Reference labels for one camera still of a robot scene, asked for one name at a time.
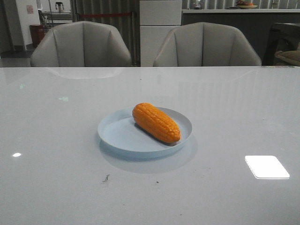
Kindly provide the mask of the fruit bowl on counter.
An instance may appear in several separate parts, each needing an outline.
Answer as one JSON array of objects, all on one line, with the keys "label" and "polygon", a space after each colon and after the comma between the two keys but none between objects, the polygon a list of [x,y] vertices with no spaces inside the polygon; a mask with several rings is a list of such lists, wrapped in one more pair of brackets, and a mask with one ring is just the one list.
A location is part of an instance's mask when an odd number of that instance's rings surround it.
[{"label": "fruit bowl on counter", "polygon": [[254,9],[257,8],[258,6],[255,3],[247,0],[238,0],[236,1],[236,7],[240,9]]}]

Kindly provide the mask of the red trash bin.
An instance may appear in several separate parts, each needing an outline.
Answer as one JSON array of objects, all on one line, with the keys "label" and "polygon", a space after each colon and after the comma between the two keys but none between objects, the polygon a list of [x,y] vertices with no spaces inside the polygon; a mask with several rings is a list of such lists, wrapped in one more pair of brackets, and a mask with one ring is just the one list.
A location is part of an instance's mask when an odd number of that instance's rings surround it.
[{"label": "red trash bin", "polygon": [[30,25],[32,44],[37,47],[45,36],[44,27],[40,24]]}]

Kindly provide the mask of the grey upholstered chair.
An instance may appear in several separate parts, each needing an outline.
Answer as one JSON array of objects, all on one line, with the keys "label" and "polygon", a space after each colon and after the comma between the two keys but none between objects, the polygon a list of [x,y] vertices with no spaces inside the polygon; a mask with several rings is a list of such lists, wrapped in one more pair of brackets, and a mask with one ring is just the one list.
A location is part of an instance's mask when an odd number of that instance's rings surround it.
[{"label": "grey upholstered chair", "polygon": [[51,28],[30,58],[32,67],[129,67],[130,52],[117,28],[72,22]]},{"label": "grey upholstered chair", "polygon": [[209,22],[171,30],[153,62],[155,67],[260,65],[260,57],[239,29]]}]

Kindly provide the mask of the left grey upholstered chair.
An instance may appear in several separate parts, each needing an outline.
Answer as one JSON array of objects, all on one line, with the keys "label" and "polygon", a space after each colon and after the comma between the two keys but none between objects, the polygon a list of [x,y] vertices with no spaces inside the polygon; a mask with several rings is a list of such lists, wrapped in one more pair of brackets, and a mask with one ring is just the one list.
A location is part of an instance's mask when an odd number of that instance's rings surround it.
[{"label": "left grey upholstered chair", "polygon": [[32,67],[129,67],[130,52],[117,28],[72,22],[51,28],[30,58]]}]

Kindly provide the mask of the light blue round plate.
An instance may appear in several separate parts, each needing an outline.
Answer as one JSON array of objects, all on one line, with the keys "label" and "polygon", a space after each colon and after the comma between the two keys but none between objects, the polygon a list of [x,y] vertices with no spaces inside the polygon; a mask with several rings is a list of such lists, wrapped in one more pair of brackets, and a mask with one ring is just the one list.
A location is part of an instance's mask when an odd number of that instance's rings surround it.
[{"label": "light blue round plate", "polygon": [[163,107],[158,109],[179,126],[181,138],[178,142],[167,144],[142,130],[133,119],[131,107],[115,111],[101,120],[97,128],[101,143],[109,152],[128,158],[159,158],[177,152],[190,138],[192,123],[185,115],[175,110]]}]

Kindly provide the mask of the right grey upholstered chair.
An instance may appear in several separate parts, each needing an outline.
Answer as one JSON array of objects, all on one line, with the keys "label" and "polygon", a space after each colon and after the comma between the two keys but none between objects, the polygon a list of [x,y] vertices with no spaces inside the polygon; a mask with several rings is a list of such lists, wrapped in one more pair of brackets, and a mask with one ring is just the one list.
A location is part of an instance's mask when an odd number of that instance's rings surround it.
[{"label": "right grey upholstered chair", "polygon": [[260,65],[260,57],[239,29],[209,22],[171,30],[153,62],[155,67]]}]

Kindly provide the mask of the red barrier belt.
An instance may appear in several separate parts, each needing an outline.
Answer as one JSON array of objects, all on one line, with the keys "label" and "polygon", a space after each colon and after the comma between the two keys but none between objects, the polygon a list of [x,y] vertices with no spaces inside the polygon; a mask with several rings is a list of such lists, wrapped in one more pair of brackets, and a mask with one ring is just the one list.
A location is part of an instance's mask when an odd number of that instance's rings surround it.
[{"label": "red barrier belt", "polygon": [[105,17],[122,17],[131,16],[132,13],[115,13],[115,14],[79,14],[80,18],[105,18]]}]

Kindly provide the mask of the orange toy corn cob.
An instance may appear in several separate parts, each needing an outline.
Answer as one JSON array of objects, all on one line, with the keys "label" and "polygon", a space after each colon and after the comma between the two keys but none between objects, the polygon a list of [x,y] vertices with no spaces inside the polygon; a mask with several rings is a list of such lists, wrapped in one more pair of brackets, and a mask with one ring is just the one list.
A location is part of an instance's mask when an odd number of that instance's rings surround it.
[{"label": "orange toy corn cob", "polygon": [[138,126],[162,142],[175,143],[181,138],[177,123],[150,103],[137,104],[132,116]]}]

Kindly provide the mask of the dark grey counter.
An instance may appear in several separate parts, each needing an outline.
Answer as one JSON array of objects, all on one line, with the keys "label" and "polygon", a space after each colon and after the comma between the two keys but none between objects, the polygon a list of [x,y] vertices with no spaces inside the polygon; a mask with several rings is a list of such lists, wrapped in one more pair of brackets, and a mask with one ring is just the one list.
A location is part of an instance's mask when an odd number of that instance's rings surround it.
[{"label": "dark grey counter", "polygon": [[269,31],[274,23],[300,23],[299,9],[206,9],[182,13],[182,24],[208,22],[238,28],[263,62]]}]

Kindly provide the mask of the beige cushion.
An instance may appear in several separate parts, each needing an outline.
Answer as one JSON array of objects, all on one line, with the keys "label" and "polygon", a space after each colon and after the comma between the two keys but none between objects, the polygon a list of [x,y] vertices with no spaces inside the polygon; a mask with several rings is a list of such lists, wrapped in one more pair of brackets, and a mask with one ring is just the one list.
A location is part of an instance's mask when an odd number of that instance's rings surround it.
[{"label": "beige cushion", "polygon": [[300,66],[300,51],[294,50],[294,51],[278,51],[275,52],[275,57],[277,59],[280,59],[288,64],[294,65],[294,66]]}]

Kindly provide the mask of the white cabinet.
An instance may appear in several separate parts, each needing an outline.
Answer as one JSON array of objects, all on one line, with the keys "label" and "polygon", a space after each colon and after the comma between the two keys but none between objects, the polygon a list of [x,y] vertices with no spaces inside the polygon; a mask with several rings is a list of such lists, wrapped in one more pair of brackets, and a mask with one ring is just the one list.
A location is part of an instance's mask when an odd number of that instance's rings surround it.
[{"label": "white cabinet", "polygon": [[181,26],[181,0],[140,1],[141,67],[151,67],[168,32]]}]

